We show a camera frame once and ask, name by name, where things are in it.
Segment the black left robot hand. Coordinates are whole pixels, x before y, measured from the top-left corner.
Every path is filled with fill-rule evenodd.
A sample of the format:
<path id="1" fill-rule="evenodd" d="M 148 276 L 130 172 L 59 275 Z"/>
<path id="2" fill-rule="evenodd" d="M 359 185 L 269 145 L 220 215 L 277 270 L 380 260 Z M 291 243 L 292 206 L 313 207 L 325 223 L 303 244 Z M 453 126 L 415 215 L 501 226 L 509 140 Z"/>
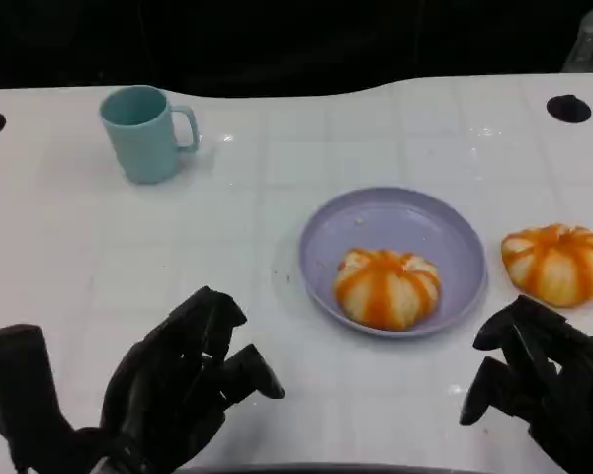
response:
<path id="1" fill-rule="evenodd" d="M 231 355 L 247 318 L 234 299 L 207 286 L 133 344 L 108 383 L 101 428 L 131 473 L 172 473 L 217 434 L 226 412 L 255 392 L 285 390 L 258 349 Z"/>

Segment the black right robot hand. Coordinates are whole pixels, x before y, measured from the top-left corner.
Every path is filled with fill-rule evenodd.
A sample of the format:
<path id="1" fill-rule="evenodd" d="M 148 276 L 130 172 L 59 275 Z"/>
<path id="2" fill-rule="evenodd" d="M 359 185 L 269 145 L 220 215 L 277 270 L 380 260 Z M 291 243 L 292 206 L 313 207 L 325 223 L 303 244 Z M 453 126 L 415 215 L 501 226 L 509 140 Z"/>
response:
<path id="1" fill-rule="evenodd" d="M 460 423 L 493 407 L 529 425 L 539 448 L 568 473 L 593 473 L 593 336 L 520 295 L 480 328 L 473 346 L 486 357 L 466 394 Z"/>

